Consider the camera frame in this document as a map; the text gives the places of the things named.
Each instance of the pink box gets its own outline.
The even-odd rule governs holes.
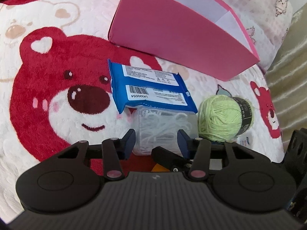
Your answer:
[[[259,62],[222,0],[120,0],[109,41],[227,81]]]

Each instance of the light green yarn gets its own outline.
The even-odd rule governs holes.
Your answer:
[[[198,110],[198,134],[212,141],[232,140],[241,124],[242,114],[238,103],[225,95],[208,97]]]

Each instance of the wipes package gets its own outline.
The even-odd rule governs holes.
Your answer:
[[[179,74],[125,66],[108,60],[113,99],[119,113],[125,106],[150,106],[197,113]]]

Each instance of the bear print blanket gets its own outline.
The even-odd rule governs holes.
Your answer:
[[[180,73],[197,107],[213,94],[249,100],[254,107],[254,124],[241,140],[272,161],[282,160],[278,121],[257,65],[222,82],[115,46],[107,41],[107,33],[118,2],[0,3],[0,217],[5,222],[22,211],[15,183],[24,171],[79,140],[99,144],[106,138],[123,137],[131,127],[131,111],[119,114],[116,110],[108,58],[125,65]],[[286,17],[274,4],[271,12],[273,19],[278,18],[276,13]],[[250,19],[246,27],[254,24]],[[122,162],[125,173],[150,171],[154,165],[150,157],[134,155]],[[102,171],[99,161],[93,162],[92,168]]]

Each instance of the round joint cover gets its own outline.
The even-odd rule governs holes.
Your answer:
[[[88,203],[99,191],[99,176],[82,163],[42,162],[16,182],[22,205],[37,213],[62,213]]]
[[[259,213],[283,208],[296,190],[287,172],[274,164],[250,159],[237,160],[217,172],[212,187],[232,207]]]

